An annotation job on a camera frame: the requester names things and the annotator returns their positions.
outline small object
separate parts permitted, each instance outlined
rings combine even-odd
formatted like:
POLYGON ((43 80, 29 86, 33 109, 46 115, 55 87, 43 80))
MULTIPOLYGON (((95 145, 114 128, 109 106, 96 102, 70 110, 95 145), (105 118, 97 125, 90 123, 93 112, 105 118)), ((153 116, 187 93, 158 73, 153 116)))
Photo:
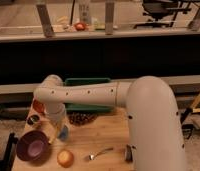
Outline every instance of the small object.
POLYGON ((28 117, 26 122, 28 125, 37 128, 40 125, 40 117, 36 114, 31 115, 28 117))
POLYGON ((57 155, 57 162, 65 168, 70 167, 74 163, 74 155, 69 150, 62 150, 57 155))
POLYGON ((35 99, 33 100, 32 107, 36 112, 44 114, 45 106, 43 103, 39 102, 38 100, 35 100, 35 99))
POLYGON ((65 141, 68 138, 68 127, 66 125, 63 126, 60 134, 58 135, 58 139, 61 141, 65 141))
POLYGON ((105 154, 109 151, 112 151, 114 148, 113 147, 110 147, 110 148, 106 148, 106 149, 103 149, 101 150, 100 152, 98 152, 97 154, 90 154, 88 155, 87 157, 85 157, 85 160, 86 161, 91 161, 91 160, 94 160, 97 156, 101 155, 101 154, 105 154))
POLYGON ((82 126, 93 122, 98 117, 97 114, 92 113, 72 113, 68 115, 69 122, 75 126, 82 126))
POLYGON ((20 160, 38 159, 48 148, 48 138, 41 131, 30 131, 23 135, 16 146, 16 154, 20 160))
POLYGON ((126 162, 132 162, 133 161, 133 155, 132 155, 132 150, 129 145, 126 145, 125 149, 125 161, 126 162))
POLYGON ((74 27, 77 31, 83 31, 86 29, 86 24, 83 22, 79 22, 79 23, 74 24, 74 27))

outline black chair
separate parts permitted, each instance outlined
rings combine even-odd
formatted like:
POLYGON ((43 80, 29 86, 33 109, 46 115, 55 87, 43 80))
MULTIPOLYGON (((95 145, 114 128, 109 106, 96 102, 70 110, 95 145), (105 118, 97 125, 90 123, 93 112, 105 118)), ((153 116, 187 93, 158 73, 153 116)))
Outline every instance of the black chair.
POLYGON ((188 7, 179 7, 179 1, 180 0, 143 0, 142 6, 145 10, 143 15, 151 16, 154 20, 149 19, 146 23, 136 24, 134 28, 139 26, 171 27, 174 22, 173 20, 171 20, 170 23, 159 22, 159 20, 178 12, 187 12, 191 10, 188 7))
POLYGON ((8 143, 6 145, 5 154, 3 159, 0 160, 0 171, 8 171, 10 170, 10 154, 12 151, 12 145, 17 144, 18 138, 15 137, 14 133, 9 134, 8 143))

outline handle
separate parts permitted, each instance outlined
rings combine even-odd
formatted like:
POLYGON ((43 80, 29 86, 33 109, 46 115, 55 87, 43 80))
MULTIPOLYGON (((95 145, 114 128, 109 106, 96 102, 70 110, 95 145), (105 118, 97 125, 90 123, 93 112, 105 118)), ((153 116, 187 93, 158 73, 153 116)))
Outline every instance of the handle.
POLYGON ((113 147, 109 147, 109 148, 103 149, 102 151, 98 152, 98 153, 95 155, 95 157, 96 157, 96 156, 99 156, 99 155, 101 155, 101 154, 105 154, 105 153, 107 153, 108 151, 112 151, 113 149, 114 149, 113 147))

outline office chair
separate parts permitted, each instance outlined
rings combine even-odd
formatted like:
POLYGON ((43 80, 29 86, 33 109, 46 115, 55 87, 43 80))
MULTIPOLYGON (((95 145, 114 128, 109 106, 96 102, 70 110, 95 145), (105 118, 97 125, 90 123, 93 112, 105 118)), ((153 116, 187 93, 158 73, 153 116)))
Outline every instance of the office chair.
POLYGON ((159 20, 178 12, 187 12, 191 10, 189 7, 179 7, 179 0, 143 0, 142 6, 145 10, 143 15, 151 16, 154 20, 149 19, 146 23, 136 24, 134 28, 138 26, 171 27, 172 24, 159 22, 159 20))

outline dark food item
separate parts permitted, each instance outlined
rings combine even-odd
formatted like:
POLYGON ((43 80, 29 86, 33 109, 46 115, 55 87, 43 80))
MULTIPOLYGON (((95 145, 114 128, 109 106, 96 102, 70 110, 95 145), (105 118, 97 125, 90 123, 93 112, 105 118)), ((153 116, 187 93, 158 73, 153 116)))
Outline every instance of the dark food item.
POLYGON ((68 114, 70 124, 81 126, 93 122, 98 117, 97 114, 83 114, 83 113, 72 113, 68 114))

